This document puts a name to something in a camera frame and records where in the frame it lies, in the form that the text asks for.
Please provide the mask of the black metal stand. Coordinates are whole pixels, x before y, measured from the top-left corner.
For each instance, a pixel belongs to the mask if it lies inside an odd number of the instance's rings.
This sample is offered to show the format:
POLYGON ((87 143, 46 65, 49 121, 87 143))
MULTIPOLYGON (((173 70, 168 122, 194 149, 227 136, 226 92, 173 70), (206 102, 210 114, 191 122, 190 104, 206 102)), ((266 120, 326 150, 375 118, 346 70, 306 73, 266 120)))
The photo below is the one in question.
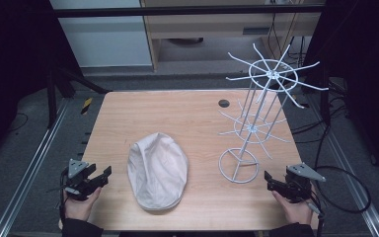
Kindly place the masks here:
POLYGON ((55 92, 59 91, 63 98, 72 98, 76 93, 71 81, 78 82, 79 84, 99 94, 106 94, 109 92, 108 89, 100 87, 87 80, 81 73, 74 73, 73 71, 60 67, 50 69, 46 76, 48 128, 53 127, 57 119, 55 92))

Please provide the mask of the aluminium floor rail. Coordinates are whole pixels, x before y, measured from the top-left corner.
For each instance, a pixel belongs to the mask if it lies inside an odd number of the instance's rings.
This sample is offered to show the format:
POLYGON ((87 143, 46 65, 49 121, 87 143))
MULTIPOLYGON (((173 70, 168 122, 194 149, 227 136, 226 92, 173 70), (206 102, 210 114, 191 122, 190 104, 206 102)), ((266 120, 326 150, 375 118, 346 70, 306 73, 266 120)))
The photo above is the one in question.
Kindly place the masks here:
POLYGON ((43 135, 40 144, 23 175, 23 178, 18 184, 11 200, 0 217, 0 237, 8 236, 38 174, 41 164, 46 157, 48 149, 50 148, 52 141, 59 130, 63 119, 65 118, 69 104, 69 99, 62 99, 59 103, 59 107, 56 109, 56 118, 54 119, 53 124, 46 129, 45 134, 43 135))
POLYGON ((325 182, 317 184, 318 194, 326 206, 332 206, 343 213, 360 214, 372 237, 379 237, 379 213, 373 204, 373 195, 363 180, 355 174, 339 140, 331 131, 331 113, 321 115, 319 96, 306 95, 306 99, 309 102, 310 110, 318 119, 317 127, 322 130, 313 167, 319 172, 324 171, 335 176, 333 179, 327 178, 325 182), (335 202, 335 198, 338 198, 341 192, 326 192, 325 188, 331 186, 346 191, 349 198, 353 200, 354 206, 335 202))

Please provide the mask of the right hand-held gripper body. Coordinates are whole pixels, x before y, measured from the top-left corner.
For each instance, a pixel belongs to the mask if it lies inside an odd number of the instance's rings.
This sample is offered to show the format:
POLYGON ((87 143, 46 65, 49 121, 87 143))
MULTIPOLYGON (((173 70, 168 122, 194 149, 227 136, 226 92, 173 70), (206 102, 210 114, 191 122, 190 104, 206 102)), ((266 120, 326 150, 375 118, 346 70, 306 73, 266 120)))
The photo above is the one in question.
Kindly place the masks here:
POLYGON ((311 197, 311 181, 325 182, 326 178, 305 163, 286 167, 285 181, 288 186, 288 199, 301 201, 311 197))

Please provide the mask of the yellow black striped tape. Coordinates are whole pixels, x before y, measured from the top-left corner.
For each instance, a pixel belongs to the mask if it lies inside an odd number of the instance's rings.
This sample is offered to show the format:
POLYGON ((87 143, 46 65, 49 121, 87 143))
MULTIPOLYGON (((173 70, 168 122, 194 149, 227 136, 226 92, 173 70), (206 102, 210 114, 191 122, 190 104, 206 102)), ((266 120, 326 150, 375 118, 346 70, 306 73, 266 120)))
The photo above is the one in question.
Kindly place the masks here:
POLYGON ((85 115, 87 111, 89 110, 91 103, 93 101, 93 98, 87 98, 83 104, 83 107, 81 109, 81 115, 85 115))

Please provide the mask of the white cabinet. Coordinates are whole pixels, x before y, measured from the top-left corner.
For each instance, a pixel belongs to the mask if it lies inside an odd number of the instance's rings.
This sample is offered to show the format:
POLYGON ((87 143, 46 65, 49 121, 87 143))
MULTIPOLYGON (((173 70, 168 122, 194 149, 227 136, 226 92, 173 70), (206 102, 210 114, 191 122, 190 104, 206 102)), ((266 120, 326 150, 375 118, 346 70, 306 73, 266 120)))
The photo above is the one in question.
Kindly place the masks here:
MULTIPOLYGON (((140 0, 50 0, 54 10, 140 7, 140 0)), ((142 17, 60 18, 81 68, 151 66, 142 17)))

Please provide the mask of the black horizontal bar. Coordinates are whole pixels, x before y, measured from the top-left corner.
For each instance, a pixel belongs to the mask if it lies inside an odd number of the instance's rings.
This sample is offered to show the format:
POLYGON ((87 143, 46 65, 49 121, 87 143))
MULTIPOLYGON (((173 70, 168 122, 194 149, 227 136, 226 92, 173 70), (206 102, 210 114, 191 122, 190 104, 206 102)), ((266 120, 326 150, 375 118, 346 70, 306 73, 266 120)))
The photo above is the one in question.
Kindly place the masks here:
POLYGON ((58 18, 132 17, 132 16, 181 16, 220 14, 268 14, 268 13, 316 13, 325 9, 324 4, 300 5, 234 5, 234 6, 173 6, 108 9, 55 10, 58 18))

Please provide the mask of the beige cap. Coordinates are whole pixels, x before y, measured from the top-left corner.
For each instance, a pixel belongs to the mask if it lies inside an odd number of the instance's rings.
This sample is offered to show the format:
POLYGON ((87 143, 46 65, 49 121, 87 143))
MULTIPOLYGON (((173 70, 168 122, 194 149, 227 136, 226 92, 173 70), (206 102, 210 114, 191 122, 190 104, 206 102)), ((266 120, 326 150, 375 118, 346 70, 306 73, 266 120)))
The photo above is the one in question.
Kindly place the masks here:
POLYGON ((148 211, 175 207, 188 180, 189 160, 169 135, 153 133, 129 150, 127 174, 137 203, 148 211))

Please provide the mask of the white wire rack stand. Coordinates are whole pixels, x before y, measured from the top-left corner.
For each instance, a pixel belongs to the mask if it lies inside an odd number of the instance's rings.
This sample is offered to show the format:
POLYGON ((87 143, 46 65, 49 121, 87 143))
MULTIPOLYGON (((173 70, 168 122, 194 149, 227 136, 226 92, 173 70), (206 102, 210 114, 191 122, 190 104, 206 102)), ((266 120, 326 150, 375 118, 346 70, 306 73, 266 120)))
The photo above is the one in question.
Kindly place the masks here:
POLYGON ((247 184, 257 177, 260 171, 258 157, 248 150, 250 145, 258 145, 263 152, 271 140, 287 140, 273 133, 273 129, 286 121, 282 116, 283 106, 291 102, 301 109, 292 91, 305 83, 299 79, 298 72, 302 67, 294 68, 284 61, 283 57, 271 59, 260 57, 256 61, 246 61, 239 57, 236 61, 248 66, 248 74, 240 80, 248 80, 250 87, 243 102, 237 103, 240 113, 224 117, 233 122, 229 131, 242 141, 242 145, 226 149, 219 157, 218 167, 221 175, 235 184, 247 184))

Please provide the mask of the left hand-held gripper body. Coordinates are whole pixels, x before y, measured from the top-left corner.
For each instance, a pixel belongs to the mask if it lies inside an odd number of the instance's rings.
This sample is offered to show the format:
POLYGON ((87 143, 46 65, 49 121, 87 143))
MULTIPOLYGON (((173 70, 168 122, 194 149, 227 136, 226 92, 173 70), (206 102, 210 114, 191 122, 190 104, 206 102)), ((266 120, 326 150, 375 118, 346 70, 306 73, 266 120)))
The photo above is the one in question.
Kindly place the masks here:
POLYGON ((90 164, 85 161, 71 159, 67 167, 67 181, 64 185, 64 190, 67 194, 76 200, 86 200, 95 189, 91 187, 89 177, 86 177, 84 170, 90 164))

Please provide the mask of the person's left hand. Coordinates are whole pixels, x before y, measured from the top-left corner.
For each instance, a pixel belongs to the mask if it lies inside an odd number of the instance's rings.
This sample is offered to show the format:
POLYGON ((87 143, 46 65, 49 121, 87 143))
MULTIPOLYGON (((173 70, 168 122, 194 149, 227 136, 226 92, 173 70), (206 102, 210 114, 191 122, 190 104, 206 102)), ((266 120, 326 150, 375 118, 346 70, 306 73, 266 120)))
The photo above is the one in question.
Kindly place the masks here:
POLYGON ((101 188, 96 188, 86 200, 72 199, 67 195, 67 192, 63 192, 65 217, 87 221, 92 212, 93 205, 99 198, 101 191, 101 188))

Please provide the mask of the light wooden desk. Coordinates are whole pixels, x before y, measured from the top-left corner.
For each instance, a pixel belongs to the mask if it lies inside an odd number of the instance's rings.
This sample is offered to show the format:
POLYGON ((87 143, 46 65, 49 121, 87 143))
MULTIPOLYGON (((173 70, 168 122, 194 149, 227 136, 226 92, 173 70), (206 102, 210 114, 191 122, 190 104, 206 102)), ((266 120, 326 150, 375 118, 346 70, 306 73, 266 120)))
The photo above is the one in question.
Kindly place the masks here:
MULTIPOLYGON (((143 7, 300 5, 323 4, 326 0, 140 0, 143 7)), ((321 14, 268 13, 146 16, 144 23, 153 69, 160 69, 164 40, 209 38, 254 38, 265 46, 265 53, 280 57, 294 37, 310 37, 321 14)))

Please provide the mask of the person's right hand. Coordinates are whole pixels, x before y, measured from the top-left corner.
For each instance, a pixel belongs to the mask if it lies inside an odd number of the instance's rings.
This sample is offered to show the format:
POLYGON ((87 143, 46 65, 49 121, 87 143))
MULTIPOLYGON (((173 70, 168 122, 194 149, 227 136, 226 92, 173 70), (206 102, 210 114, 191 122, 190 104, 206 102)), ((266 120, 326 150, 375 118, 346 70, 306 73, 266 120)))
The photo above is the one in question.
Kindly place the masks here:
POLYGON ((271 193, 276 201, 282 206, 288 223, 307 225, 312 223, 313 211, 306 201, 291 203, 278 192, 272 191, 271 193))

